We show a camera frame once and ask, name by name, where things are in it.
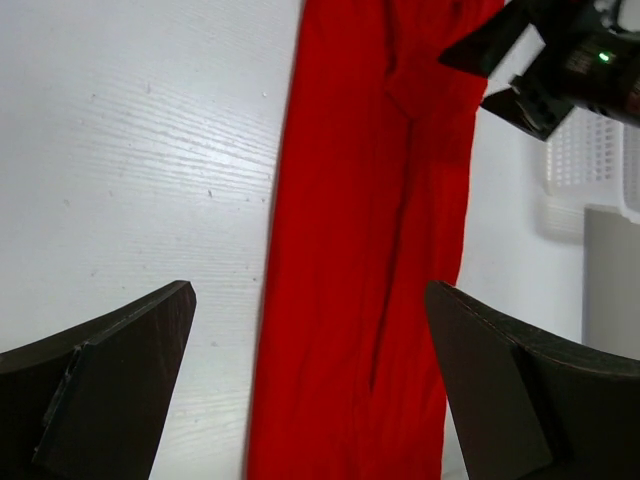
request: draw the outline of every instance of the table surface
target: table surface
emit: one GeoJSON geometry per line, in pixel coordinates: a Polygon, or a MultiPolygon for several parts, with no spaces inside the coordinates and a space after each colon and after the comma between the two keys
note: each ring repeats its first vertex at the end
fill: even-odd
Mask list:
{"type": "MultiPolygon", "coordinates": [[[[192,281],[154,479],[241,475],[299,14],[299,0],[0,5],[0,351],[192,281]]],[[[582,247],[540,215],[543,163],[541,144],[479,114],[460,285],[577,339],[582,247]]],[[[460,466],[449,425],[445,478],[460,466]]]]}

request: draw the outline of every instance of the red fabric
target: red fabric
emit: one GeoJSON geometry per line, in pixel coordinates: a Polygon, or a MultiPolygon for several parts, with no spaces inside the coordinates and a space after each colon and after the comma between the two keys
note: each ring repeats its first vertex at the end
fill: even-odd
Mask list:
{"type": "Polygon", "coordinates": [[[439,479],[429,280],[462,254],[486,83],[438,65],[499,0],[307,0],[280,162],[248,478],[439,479]]]}

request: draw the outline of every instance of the red towel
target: red towel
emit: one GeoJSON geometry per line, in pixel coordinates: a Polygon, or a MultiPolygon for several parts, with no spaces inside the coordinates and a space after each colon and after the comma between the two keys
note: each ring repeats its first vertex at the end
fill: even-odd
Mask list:
{"type": "Polygon", "coordinates": [[[456,281],[486,82],[438,65],[500,0],[307,0],[280,162],[248,477],[439,479],[423,305],[456,281]]]}

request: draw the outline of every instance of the gray surface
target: gray surface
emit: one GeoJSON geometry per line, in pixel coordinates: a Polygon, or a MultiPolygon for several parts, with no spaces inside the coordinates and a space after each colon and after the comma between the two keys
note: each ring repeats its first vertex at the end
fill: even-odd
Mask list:
{"type": "Polygon", "coordinates": [[[640,360],[640,225],[588,209],[584,343],[640,360]]]}

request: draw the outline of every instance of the white tabletop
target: white tabletop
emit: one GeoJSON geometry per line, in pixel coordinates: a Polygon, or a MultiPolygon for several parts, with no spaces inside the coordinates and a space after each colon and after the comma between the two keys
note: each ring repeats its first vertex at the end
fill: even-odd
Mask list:
{"type": "MultiPolygon", "coordinates": [[[[299,0],[0,4],[0,351],[192,281],[154,479],[241,474],[299,13],[299,0]]],[[[582,247],[540,228],[541,148],[480,114],[461,286],[579,338],[582,247]]],[[[462,478],[448,434],[446,478],[462,478]]]]}

